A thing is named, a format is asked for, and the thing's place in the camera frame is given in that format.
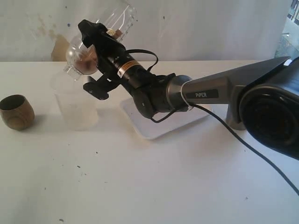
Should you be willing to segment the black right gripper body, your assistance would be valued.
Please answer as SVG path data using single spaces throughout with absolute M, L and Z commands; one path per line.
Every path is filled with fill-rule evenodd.
M 108 35 L 98 35 L 93 45 L 98 59 L 98 70 L 109 72 L 111 81 L 130 80 L 127 63 L 131 62 L 131 56 L 121 43 Z

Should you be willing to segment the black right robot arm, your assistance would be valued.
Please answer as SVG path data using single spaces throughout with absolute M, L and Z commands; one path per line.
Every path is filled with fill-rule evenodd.
M 82 20 L 78 28 L 83 44 L 94 47 L 96 67 L 102 73 L 83 86 L 95 98 L 105 100 L 111 90 L 122 86 L 147 119 L 159 112 L 185 112 L 199 104 L 227 104 L 232 128 L 244 128 L 261 144 L 299 157 L 298 59 L 277 57 L 199 79 L 155 75 L 103 24 Z

